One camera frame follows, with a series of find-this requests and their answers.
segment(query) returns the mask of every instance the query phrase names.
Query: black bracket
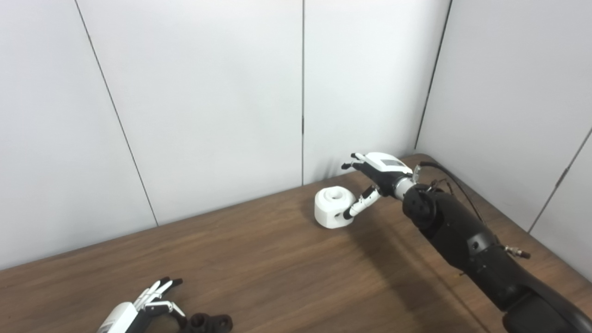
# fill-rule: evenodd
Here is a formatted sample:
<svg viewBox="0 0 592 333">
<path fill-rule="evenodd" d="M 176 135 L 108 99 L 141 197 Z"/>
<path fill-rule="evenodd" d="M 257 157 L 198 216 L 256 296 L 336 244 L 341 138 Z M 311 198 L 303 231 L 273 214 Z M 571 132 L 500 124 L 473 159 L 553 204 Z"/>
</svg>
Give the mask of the black bracket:
<svg viewBox="0 0 592 333">
<path fill-rule="evenodd" d="M 228 315 L 209 316 L 196 313 L 179 333 L 228 333 L 232 327 L 232 318 Z"/>
</svg>

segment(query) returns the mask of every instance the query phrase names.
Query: table surface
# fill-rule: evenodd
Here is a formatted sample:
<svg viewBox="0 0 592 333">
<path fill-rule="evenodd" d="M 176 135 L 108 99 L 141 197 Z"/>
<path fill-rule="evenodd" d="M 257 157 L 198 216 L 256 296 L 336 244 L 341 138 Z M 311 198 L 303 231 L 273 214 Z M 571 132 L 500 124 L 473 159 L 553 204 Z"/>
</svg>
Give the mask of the table surface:
<svg viewBox="0 0 592 333">
<path fill-rule="evenodd" d="M 431 159 L 402 159 L 411 168 Z M 421 181 L 444 178 L 424 168 Z M 505 332 L 500 313 L 383 198 L 346 228 L 314 220 L 314 195 L 371 184 L 354 172 L 0 271 L 1 332 L 96 332 L 121 302 L 164 276 L 188 315 L 232 316 L 243 332 Z M 592 315 L 592 284 L 468 191 L 530 272 Z M 172 318 L 149 332 L 177 331 Z"/>
</svg>

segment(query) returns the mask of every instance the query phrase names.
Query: white cylindrical block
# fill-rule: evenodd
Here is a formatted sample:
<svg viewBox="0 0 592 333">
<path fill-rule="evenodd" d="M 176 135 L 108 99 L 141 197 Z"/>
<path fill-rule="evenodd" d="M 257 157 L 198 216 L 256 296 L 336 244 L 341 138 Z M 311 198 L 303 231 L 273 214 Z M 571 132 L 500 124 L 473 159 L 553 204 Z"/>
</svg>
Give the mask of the white cylindrical block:
<svg viewBox="0 0 592 333">
<path fill-rule="evenodd" d="M 314 218 L 325 228 L 341 228 L 353 222 L 346 220 L 343 212 L 351 206 L 356 197 L 341 186 L 327 187 L 314 196 Z"/>
</svg>

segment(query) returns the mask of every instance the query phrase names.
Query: black cable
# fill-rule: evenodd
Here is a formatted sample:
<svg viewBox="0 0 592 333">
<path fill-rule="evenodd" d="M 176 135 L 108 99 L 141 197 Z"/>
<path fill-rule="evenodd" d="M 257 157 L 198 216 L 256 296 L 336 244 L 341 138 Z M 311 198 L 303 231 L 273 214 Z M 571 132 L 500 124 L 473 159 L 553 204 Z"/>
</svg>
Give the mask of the black cable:
<svg viewBox="0 0 592 333">
<path fill-rule="evenodd" d="M 475 211 L 475 214 L 477 215 L 477 218 L 479 218 L 479 220 L 481 222 L 483 222 L 483 224 L 485 224 L 485 220 L 483 220 L 483 217 L 479 213 L 479 210 L 477 209 L 477 207 L 475 207 L 475 204 L 473 203 L 473 201 L 471 200 L 471 198 L 469 197 L 469 195 L 467 195 L 466 192 L 465 192 L 465 190 L 462 188 L 460 181 L 456 178 L 456 176 L 453 175 L 452 172 L 450 172 L 448 169 L 446 169 L 445 167 L 441 166 L 440 164 L 434 163 L 434 162 L 421 161 L 421 162 L 419 162 L 419 166 L 420 167 L 432 167 L 432 168 L 436 168 L 436 169 L 444 172 L 448 177 L 450 177 L 450 179 L 452 179 L 452 181 L 456 184 L 456 186 L 458 186 L 458 188 L 461 190 L 462 194 L 464 194 L 464 196 L 466 197 L 467 201 L 469 201 L 469 204 L 471 205 L 471 207 Z"/>
</svg>

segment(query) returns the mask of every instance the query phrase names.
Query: black robotic arm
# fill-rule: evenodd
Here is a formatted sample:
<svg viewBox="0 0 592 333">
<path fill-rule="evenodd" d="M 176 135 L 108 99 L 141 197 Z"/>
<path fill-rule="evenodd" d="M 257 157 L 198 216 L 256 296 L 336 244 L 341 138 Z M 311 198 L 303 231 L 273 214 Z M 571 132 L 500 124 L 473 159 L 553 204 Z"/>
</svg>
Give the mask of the black robotic arm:
<svg viewBox="0 0 592 333">
<path fill-rule="evenodd" d="M 368 176 L 368 188 L 343 215 L 351 218 L 379 196 L 403 202 L 403 213 L 451 266 L 463 271 L 503 312 L 509 333 L 592 333 L 592 321 L 579 308 L 520 266 L 515 257 L 529 254 L 500 243 L 480 217 L 454 196 L 434 185 L 417 183 L 420 168 L 412 172 L 397 158 L 384 153 L 352 154 L 344 164 Z M 419 166 L 445 168 L 431 162 Z"/>
</svg>

